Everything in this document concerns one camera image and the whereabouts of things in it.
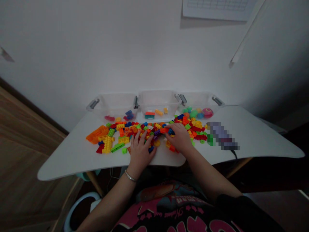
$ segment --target child's hand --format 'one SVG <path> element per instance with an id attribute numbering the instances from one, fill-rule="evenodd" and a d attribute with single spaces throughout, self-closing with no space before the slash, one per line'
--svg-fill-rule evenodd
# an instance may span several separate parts
<path id="1" fill-rule="evenodd" d="M 141 136 L 140 141 L 138 141 L 140 131 L 136 134 L 136 136 L 132 136 L 131 139 L 131 160 L 127 172 L 134 179 L 138 179 L 142 174 L 143 170 L 147 167 L 147 165 L 151 162 L 153 157 L 155 156 L 155 152 L 157 151 L 157 147 L 153 149 L 153 151 L 149 154 L 148 149 L 151 140 L 153 139 L 153 135 L 150 136 L 144 144 L 146 132 L 144 132 Z"/>
<path id="2" fill-rule="evenodd" d="M 182 154 L 194 148 L 187 129 L 181 123 L 174 123 L 166 125 L 165 128 L 172 128 L 175 136 L 172 138 L 168 133 L 165 133 L 166 138 L 171 144 Z"/>

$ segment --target plastic storage bin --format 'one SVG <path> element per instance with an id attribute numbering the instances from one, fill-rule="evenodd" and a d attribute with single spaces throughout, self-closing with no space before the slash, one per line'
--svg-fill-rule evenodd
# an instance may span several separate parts
<path id="1" fill-rule="evenodd" d="M 105 123 L 113 124 L 116 122 L 116 118 L 121 118 L 121 121 L 133 121 L 138 110 L 137 96 L 134 93 L 100 94 L 89 103 L 86 109 L 96 114 Z M 132 114 L 128 119 L 126 113 L 129 111 Z M 115 119 L 108 120 L 105 118 L 106 116 Z"/>
<path id="2" fill-rule="evenodd" d="M 143 120 L 147 122 L 162 122 L 174 119 L 178 105 L 181 104 L 181 99 L 172 90 L 150 90 L 142 91 L 138 95 L 138 105 L 143 114 Z M 154 118 L 148 117 L 147 112 L 154 113 Z"/>
<path id="3" fill-rule="evenodd" d="M 196 115 L 196 119 L 207 119 L 211 118 L 219 109 L 225 106 L 225 104 L 214 94 L 211 92 L 183 92 L 180 93 L 180 97 L 182 98 L 182 105 L 179 106 L 179 112 L 184 113 L 184 109 L 188 109 L 188 107 L 192 107 L 191 111 L 196 111 L 199 109 L 202 110 L 202 114 L 204 115 Z"/>

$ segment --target silver bracelet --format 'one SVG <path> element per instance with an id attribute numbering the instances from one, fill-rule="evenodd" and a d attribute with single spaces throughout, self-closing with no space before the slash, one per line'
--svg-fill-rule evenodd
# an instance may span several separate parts
<path id="1" fill-rule="evenodd" d="M 134 181 L 134 182 L 137 182 L 136 179 L 134 179 L 133 177 L 131 177 L 125 170 L 125 174 L 127 175 L 127 177 L 131 180 L 131 181 Z"/>

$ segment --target white table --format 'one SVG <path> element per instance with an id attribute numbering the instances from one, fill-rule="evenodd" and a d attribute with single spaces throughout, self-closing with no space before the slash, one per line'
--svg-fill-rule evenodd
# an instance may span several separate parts
<path id="1" fill-rule="evenodd" d="M 249 157 L 276 156 L 301 158 L 304 153 L 297 146 L 282 137 L 276 131 L 268 127 L 261 120 L 240 106 L 227 106 L 220 109 L 206 122 L 221 122 L 225 130 L 238 142 L 240 150 L 236 151 L 239 159 Z M 122 154 L 121 149 L 115 153 L 97 154 L 97 145 L 88 142 L 85 137 L 97 129 L 103 123 L 92 113 L 88 112 L 76 125 L 67 138 L 59 145 L 49 159 L 43 164 L 38 172 L 39 180 L 53 180 L 81 172 L 89 172 L 96 169 L 127 166 L 130 162 L 130 154 Z M 119 132 L 114 137 L 117 143 Z M 151 165 L 163 165 L 178 167 L 185 163 L 182 154 L 168 150 L 161 136 L 161 145 L 157 150 Z M 201 144 L 195 140 L 196 149 L 212 165 L 235 159 L 228 150 L 221 150 L 207 143 Z"/>

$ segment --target child's right hand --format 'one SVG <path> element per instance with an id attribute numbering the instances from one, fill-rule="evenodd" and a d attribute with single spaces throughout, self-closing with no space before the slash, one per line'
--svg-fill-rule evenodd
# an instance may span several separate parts
<path id="1" fill-rule="evenodd" d="M 174 123 L 166 125 L 165 128 L 172 128 L 175 132 L 175 136 L 172 138 L 168 133 L 165 133 L 166 138 L 171 144 L 183 155 L 193 149 L 189 133 L 187 129 L 181 123 Z"/>

